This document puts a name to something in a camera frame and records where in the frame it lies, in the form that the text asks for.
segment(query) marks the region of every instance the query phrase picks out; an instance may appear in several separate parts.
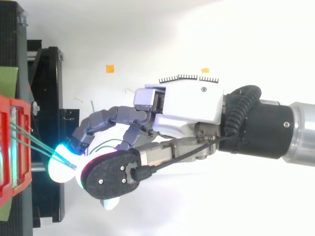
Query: bolt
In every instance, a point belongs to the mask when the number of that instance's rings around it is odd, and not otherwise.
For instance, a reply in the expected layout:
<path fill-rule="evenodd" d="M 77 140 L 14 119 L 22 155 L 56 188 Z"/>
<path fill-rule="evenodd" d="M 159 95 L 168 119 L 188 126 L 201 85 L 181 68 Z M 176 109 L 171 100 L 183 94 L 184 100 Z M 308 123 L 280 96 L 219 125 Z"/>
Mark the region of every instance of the bolt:
<path fill-rule="evenodd" d="M 33 102 L 31 104 L 31 112 L 34 116 L 37 116 L 37 113 L 40 111 L 40 107 L 38 106 L 37 102 Z"/>
<path fill-rule="evenodd" d="M 284 126 L 284 128 L 289 128 L 290 127 L 290 123 L 286 121 L 285 123 L 283 123 L 283 126 Z"/>
<path fill-rule="evenodd" d="M 58 53 L 58 59 L 59 61 L 64 61 L 64 55 L 62 52 Z"/>

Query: wire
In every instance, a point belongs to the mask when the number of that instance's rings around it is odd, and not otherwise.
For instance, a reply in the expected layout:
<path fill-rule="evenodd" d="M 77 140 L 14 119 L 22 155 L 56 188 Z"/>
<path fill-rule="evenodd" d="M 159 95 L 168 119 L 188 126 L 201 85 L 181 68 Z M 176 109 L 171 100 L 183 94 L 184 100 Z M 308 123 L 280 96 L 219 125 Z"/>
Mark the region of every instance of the wire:
<path fill-rule="evenodd" d="M 158 171 L 164 167 L 167 167 L 167 166 L 172 165 L 176 162 L 182 161 L 182 160 L 186 159 L 187 157 L 190 157 L 190 156 L 210 147 L 213 144 L 219 143 L 219 142 L 226 140 L 226 139 L 229 139 L 229 138 L 230 137 L 222 136 L 222 137 L 217 138 L 215 140 L 212 140 L 212 141 L 210 141 L 210 142 L 208 142 L 208 143 L 206 143 L 206 144 L 204 144 L 204 145 L 202 145 L 202 146 L 200 146 L 200 147 L 198 147 L 198 148 L 196 148 L 190 152 L 187 152 L 184 155 L 181 155 L 181 156 L 173 158 L 169 161 L 163 162 L 162 164 L 159 164 L 157 166 L 145 165 L 145 166 L 136 167 L 134 169 L 131 169 L 131 172 L 130 172 L 131 176 L 136 182 L 140 182 L 144 179 L 151 177 L 153 173 L 155 173 L 156 171 Z"/>
<path fill-rule="evenodd" d="M 21 135 L 23 135 L 24 137 L 30 139 L 31 141 L 33 141 L 35 144 L 37 144 L 38 146 L 40 146 L 42 149 L 46 150 L 47 152 L 50 152 L 51 154 L 56 155 L 58 158 L 60 158 L 63 163 L 65 165 L 72 165 L 71 162 L 69 162 L 67 159 L 65 159 L 63 156 L 61 156 L 59 153 L 57 153 L 55 150 L 53 150 L 51 147 L 49 147 L 48 145 L 42 143 L 40 140 L 38 140 L 37 138 L 35 138 L 33 135 L 31 135 L 29 132 L 27 132 L 25 129 L 23 129 L 22 127 L 18 126 L 17 124 L 11 123 L 11 125 L 16 126 L 17 128 L 21 129 L 24 134 L 20 131 L 18 131 L 17 129 L 11 127 L 11 129 Z"/>
<path fill-rule="evenodd" d="M 99 150 L 101 150 L 102 148 L 114 148 L 113 146 L 102 146 L 100 147 L 98 150 L 96 150 L 95 152 L 98 152 Z"/>
<path fill-rule="evenodd" d="M 103 143 L 97 145 L 96 147 L 94 147 L 94 148 L 91 150 L 91 152 L 89 153 L 89 155 L 90 155 L 94 150 L 96 150 L 97 148 L 99 148 L 99 147 L 102 146 L 103 144 L 108 143 L 108 142 L 110 142 L 110 141 L 120 141 L 120 142 L 122 142 L 121 139 L 110 139 L 110 140 L 107 140 L 107 141 L 105 141 L 105 142 L 103 142 Z"/>
<path fill-rule="evenodd" d="M 229 139 L 229 137 L 222 136 L 222 137 L 214 139 L 214 140 L 210 141 L 209 143 L 206 143 L 206 144 L 204 144 L 204 145 L 202 145 L 202 146 L 200 146 L 200 147 L 198 147 L 198 148 L 196 148 L 196 149 L 194 149 L 194 150 L 192 150 L 190 152 L 187 152 L 187 153 L 185 153 L 185 154 L 183 154 L 183 155 L 181 155 L 179 157 L 173 158 L 173 159 L 171 159 L 169 161 L 165 161 L 162 164 L 159 164 L 157 166 L 152 166 L 151 167 L 151 172 L 155 173 L 157 170 L 160 170 L 160 169 L 162 169 L 164 167 L 172 165 L 172 164 L 174 164 L 176 162 L 182 161 L 182 160 L 184 160 L 184 159 L 186 159 L 186 158 L 188 158 L 188 157 L 190 157 L 190 156 L 192 156 L 192 155 L 194 155 L 194 154 L 196 154 L 196 153 L 198 153 L 198 152 L 208 148 L 209 146 L 211 146 L 213 144 L 216 144 L 216 143 L 219 143 L 219 142 L 221 142 L 223 140 L 226 140 L 226 139 Z"/>
<path fill-rule="evenodd" d="M 232 136 L 239 132 L 249 111 L 259 101 L 261 89 L 254 85 L 248 85 L 238 88 L 232 94 L 239 94 L 241 96 L 225 118 L 223 131 L 226 136 Z"/>
<path fill-rule="evenodd" d="M 92 105 L 92 109 L 93 109 L 93 113 L 95 112 L 94 110 L 94 105 L 93 105 L 93 101 L 91 100 L 91 105 Z"/>
<path fill-rule="evenodd" d="M 34 122 L 34 125 L 35 125 L 35 129 L 37 131 L 37 134 L 38 134 L 38 137 L 39 137 L 39 140 L 41 141 L 41 136 L 40 136 L 40 133 L 39 133 L 39 129 L 38 129 L 38 126 L 37 126 L 37 123 L 36 123 L 36 120 L 35 120 L 35 117 L 34 117 L 34 114 L 31 112 L 31 117 L 33 119 L 33 122 Z"/>
<path fill-rule="evenodd" d="M 15 129 L 15 128 L 12 128 L 11 127 L 11 130 L 13 130 L 14 132 L 18 133 L 18 134 L 21 134 L 22 136 L 30 139 L 33 143 L 35 143 L 36 145 L 40 146 L 41 148 L 45 149 L 46 151 L 50 152 L 50 153 L 54 153 L 54 150 L 50 147 L 46 147 L 44 146 L 44 143 L 42 143 L 41 141 L 39 140 L 36 140 L 34 137 L 31 137 L 29 135 L 27 135 L 25 132 L 20 132 L 19 130 Z"/>
<path fill-rule="evenodd" d="M 54 158 L 53 156 L 49 155 L 48 153 L 44 152 L 43 150 L 41 150 L 41 149 L 39 149 L 39 148 L 36 148 L 36 147 L 33 147 L 33 146 L 31 146 L 31 145 L 29 145 L 29 144 L 27 144 L 27 143 L 24 143 L 24 142 L 22 142 L 21 140 L 15 138 L 15 137 L 12 136 L 12 135 L 11 135 L 11 138 L 14 139 L 14 140 L 16 140 L 18 143 L 23 144 L 23 145 L 26 146 L 26 147 L 29 147 L 29 148 L 34 149 L 34 150 L 36 150 L 36 151 L 39 151 L 39 152 L 41 152 L 42 154 L 44 154 L 45 156 L 48 156 L 49 158 L 53 158 L 53 159 L 59 161 L 60 163 L 64 164 L 61 160 Z M 73 169 L 73 170 L 75 170 L 75 169 L 77 168 L 77 166 L 75 166 L 75 165 L 73 165 L 73 164 L 71 164 L 71 163 L 70 163 L 70 165 L 66 165 L 66 166 L 70 167 L 70 168 Z"/>

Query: green wire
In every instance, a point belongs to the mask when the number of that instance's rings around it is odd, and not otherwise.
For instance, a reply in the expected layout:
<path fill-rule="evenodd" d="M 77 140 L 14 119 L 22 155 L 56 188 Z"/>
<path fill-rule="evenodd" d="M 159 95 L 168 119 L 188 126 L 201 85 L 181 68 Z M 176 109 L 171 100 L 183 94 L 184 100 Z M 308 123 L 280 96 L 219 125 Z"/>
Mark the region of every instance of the green wire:
<path fill-rule="evenodd" d="M 41 148 L 43 149 L 46 149 L 47 151 L 51 152 L 51 153 L 54 153 L 54 150 L 49 147 L 49 146 L 46 146 L 44 143 L 42 143 L 41 141 L 37 140 L 36 138 L 34 138 L 33 136 L 30 136 L 30 134 L 26 134 L 25 132 L 20 132 L 19 130 L 15 129 L 15 128 L 12 128 L 11 127 L 11 130 L 17 132 L 18 134 L 21 134 L 23 135 L 24 137 L 26 138 L 30 138 L 34 143 L 36 143 L 37 145 L 39 145 Z"/>
<path fill-rule="evenodd" d="M 39 148 L 36 148 L 36 147 L 33 147 L 33 146 L 31 146 L 31 145 L 29 145 L 29 144 L 27 144 L 27 143 L 24 143 L 24 142 L 22 142 L 21 140 L 16 139 L 16 138 L 15 138 L 14 136 L 12 136 L 12 135 L 11 135 L 11 138 L 12 138 L 12 139 L 15 139 L 15 141 L 17 141 L 18 143 L 23 144 L 23 145 L 26 146 L 26 147 L 32 148 L 32 149 L 34 149 L 34 150 L 36 150 L 36 151 L 39 151 L 39 152 L 41 152 L 42 154 L 48 156 L 49 158 L 53 158 L 53 159 L 59 161 L 60 163 L 64 164 L 61 160 L 54 158 L 53 156 L 49 155 L 48 153 L 44 152 L 43 150 L 41 150 L 41 149 L 39 149 Z M 75 168 L 76 168 L 76 166 L 74 166 L 74 165 L 72 165 L 72 164 L 71 164 L 71 166 L 68 166 L 68 167 L 69 167 L 69 168 L 72 168 L 72 169 L 74 169 L 74 170 L 75 170 Z"/>
<path fill-rule="evenodd" d="M 102 146 L 102 147 L 100 147 L 98 150 L 96 150 L 95 152 L 98 152 L 100 149 L 102 149 L 102 148 L 114 148 L 113 146 Z"/>
<path fill-rule="evenodd" d="M 56 155 L 57 157 L 59 157 L 64 164 L 71 164 L 68 160 L 66 160 L 63 156 L 61 156 L 59 153 L 57 153 L 55 150 L 53 150 L 51 147 L 47 146 L 46 144 L 42 143 L 40 140 L 38 140 L 37 138 L 35 138 L 33 135 L 31 135 L 29 132 L 27 132 L 26 130 L 24 130 L 23 128 L 20 128 L 21 130 L 24 131 L 24 133 L 18 131 L 15 128 L 11 127 L 11 130 L 23 135 L 24 137 L 30 139 L 32 142 L 34 142 L 35 144 L 37 144 L 38 146 L 40 146 L 41 148 L 43 148 L 44 150 L 46 150 L 47 152 L 50 152 L 51 154 Z"/>
<path fill-rule="evenodd" d="M 94 147 L 94 148 L 92 149 L 92 151 L 90 151 L 90 154 L 91 154 L 95 149 L 99 148 L 99 147 L 102 146 L 103 144 L 108 143 L 108 142 L 110 142 L 110 141 L 120 141 L 120 142 L 122 142 L 121 139 L 110 139 L 110 140 L 107 140 L 107 141 L 105 141 L 105 142 L 103 142 L 103 143 L 97 145 L 96 147 Z"/>
<path fill-rule="evenodd" d="M 94 105 L 93 105 L 93 101 L 91 100 L 91 105 L 92 105 L 92 109 L 93 109 L 93 113 L 95 112 L 94 110 Z"/>

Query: green tape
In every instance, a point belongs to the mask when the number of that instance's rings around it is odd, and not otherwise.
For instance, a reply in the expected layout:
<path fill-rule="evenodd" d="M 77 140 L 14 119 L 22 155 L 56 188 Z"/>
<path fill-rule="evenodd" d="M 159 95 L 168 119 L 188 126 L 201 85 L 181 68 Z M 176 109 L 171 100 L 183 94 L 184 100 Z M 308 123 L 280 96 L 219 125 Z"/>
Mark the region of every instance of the green tape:
<path fill-rule="evenodd" d="M 0 95 L 14 98 L 17 78 L 17 67 L 0 66 Z"/>
<path fill-rule="evenodd" d="M 0 221 L 8 221 L 10 216 L 12 198 L 10 198 L 3 206 L 0 207 Z"/>
<path fill-rule="evenodd" d="M 0 95 L 14 98 L 17 79 L 17 67 L 0 66 Z M 12 198 L 10 198 L 3 206 L 0 206 L 0 221 L 8 221 L 11 211 L 11 204 Z"/>

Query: red crate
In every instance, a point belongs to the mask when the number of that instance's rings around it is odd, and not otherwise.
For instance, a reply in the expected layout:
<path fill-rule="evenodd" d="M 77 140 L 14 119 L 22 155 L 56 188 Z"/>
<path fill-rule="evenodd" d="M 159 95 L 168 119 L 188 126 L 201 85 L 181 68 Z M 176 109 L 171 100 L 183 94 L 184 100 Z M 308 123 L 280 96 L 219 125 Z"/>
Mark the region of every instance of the red crate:
<path fill-rule="evenodd" d="M 8 199 L 24 190 L 32 181 L 31 149 L 20 143 L 17 145 L 17 186 L 13 187 L 12 166 L 10 161 L 10 108 L 16 108 L 17 124 L 30 131 L 31 106 L 29 103 L 17 99 L 6 98 L 0 95 L 0 206 Z M 22 142 L 31 144 L 24 136 L 17 134 Z"/>

